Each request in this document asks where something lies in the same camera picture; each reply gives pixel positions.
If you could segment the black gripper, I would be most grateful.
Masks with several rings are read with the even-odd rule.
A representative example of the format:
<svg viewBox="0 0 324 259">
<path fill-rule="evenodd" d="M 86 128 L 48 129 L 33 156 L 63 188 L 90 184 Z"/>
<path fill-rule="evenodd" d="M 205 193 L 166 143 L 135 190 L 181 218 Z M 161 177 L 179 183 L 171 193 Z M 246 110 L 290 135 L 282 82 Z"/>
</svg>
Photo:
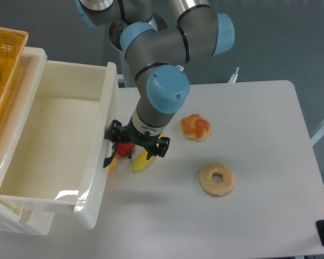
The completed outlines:
<svg viewBox="0 0 324 259">
<path fill-rule="evenodd" d="M 170 145 L 169 137 L 160 137 L 152 135 L 152 133 L 139 132 L 132 121 L 124 127 L 118 120 L 112 120 L 108 128 L 105 130 L 104 139 L 112 143 L 112 149 L 117 149 L 117 144 L 121 136 L 121 143 L 132 143 L 146 149 L 146 159 L 149 160 L 153 156 L 163 158 L 168 151 Z"/>
</svg>

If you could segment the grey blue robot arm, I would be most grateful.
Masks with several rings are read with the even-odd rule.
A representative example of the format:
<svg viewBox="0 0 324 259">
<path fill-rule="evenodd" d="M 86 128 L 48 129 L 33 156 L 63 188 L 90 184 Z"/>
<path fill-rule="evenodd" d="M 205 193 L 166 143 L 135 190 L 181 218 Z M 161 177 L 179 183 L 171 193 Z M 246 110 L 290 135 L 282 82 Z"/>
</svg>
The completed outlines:
<svg viewBox="0 0 324 259">
<path fill-rule="evenodd" d="M 90 27 L 124 24 L 119 48 L 140 94 L 129 123 L 114 120 L 104 138 L 114 151 L 131 143 L 145 148 L 148 157 L 163 157 L 170 140 L 162 132 L 190 90 L 181 67 L 229 50 L 235 41 L 231 18 L 215 13 L 208 1 L 170 1 L 177 24 L 161 30 L 153 24 L 151 1 L 76 1 L 76 6 Z"/>
</svg>

